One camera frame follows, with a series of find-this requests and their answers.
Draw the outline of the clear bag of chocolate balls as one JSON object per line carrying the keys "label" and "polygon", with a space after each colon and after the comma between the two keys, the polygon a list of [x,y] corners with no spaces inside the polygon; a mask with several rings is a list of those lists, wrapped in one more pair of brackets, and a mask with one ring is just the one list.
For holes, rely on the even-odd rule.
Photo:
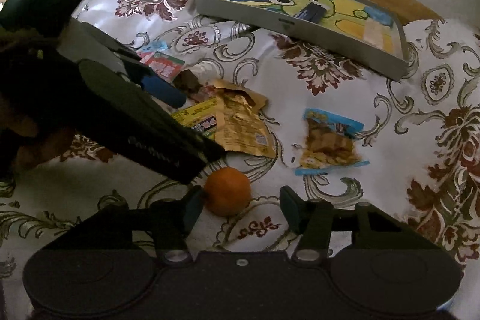
{"label": "clear bag of chocolate balls", "polygon": [[149,53],[142,60],[157,76],[168,83],[174,81],[185,64],[184,61],[161,52]]}

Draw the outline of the dark brown snack wrapper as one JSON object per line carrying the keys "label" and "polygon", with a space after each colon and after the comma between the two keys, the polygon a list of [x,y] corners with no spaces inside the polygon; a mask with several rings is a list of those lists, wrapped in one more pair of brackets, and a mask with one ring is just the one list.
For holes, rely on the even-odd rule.
{"label": "dark brown snack wrapper", "polygon": [[173,80],[173,85],[186,95],[197,93],[202,88],[198,77],[191,70],[181,71]]}

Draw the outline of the yellow snack packet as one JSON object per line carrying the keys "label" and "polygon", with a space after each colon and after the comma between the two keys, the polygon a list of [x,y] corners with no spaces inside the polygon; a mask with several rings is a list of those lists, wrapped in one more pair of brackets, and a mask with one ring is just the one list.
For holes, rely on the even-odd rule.
{"label": "yellow snack packet", "polygon": [[217,129],[216,98],[212,97],[188,108],[178,110],[172,117],[182,126],[215,140]]}

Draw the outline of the orange mandarin fruit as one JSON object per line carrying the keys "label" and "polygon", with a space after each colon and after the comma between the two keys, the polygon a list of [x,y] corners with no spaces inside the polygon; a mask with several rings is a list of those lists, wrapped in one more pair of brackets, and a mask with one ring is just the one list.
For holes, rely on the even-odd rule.
{"label": "orange mandarin fruit", "polygon": [[248,177],[233,167],[213,171],[203,187],[207,194],[206,208],[214,215],[230,217],[240,213],[250,203],[251,183]]}

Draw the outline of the blue packet of brown chips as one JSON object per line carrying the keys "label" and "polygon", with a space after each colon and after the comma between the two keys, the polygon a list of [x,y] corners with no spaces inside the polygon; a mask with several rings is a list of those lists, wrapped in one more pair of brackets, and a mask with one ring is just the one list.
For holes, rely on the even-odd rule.
{"label": "blue packet of brown chips", "polygon": [[367,166],[356,142],[364,124],[329,111],[304,111],[307,134],[295,175],[326,175],[343,168]]}

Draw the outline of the gold foil snack packet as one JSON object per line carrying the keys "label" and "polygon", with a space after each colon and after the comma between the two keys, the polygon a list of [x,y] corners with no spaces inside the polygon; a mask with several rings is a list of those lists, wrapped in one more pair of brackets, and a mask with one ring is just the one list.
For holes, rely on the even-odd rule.
{"label": "gold foil snack packet", "polygon": [[216,143],[229,152],[274,158],[272,137],[259,117],[267,97],[223,79],[212,85],[216,90]]}

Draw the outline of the pale wafer packet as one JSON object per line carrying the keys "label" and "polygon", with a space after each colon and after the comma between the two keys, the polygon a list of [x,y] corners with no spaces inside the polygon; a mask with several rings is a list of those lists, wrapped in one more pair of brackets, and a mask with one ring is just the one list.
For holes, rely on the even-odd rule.
{"label": "pale wafer packet", "polygon": [[374,19],[367,19],[364,24],[363,41],[384,52],[393,53],[393,41],[385,26]]}

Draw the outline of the floral white bed sheet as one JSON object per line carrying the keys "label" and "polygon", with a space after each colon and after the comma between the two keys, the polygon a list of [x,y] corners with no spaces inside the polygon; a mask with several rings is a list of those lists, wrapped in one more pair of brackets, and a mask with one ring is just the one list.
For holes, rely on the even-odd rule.
{"label": "floral white bed sheet", "polygon": [[[279,208],[282,185],[337,207],[370,202],[460,264],[451,311],[479,317],[479,38],[471,28],[453,19],[410,23],[408,73],[397,83],[318,46],[199,15],[190,0],[84,0],[75,15],[132,49],[162,40],[207,77],[267,97],[261,118],[275,154],[214,164],[243,172],[253,198],[233,218],[203,212],[187,240],[193,251],[291,251],[297,240]],[[367,165],[297,176],[307,108],[364,124],[357,147]]]}

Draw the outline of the grey tray with painting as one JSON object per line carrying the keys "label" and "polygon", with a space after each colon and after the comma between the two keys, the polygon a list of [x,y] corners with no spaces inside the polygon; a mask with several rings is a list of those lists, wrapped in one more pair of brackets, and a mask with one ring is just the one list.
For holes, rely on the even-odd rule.
{"label": "grey tray with painting", "polygon": [[304,40],[400,80],[408,46],[397,16],[367,0],[194,0],[206,16]]}

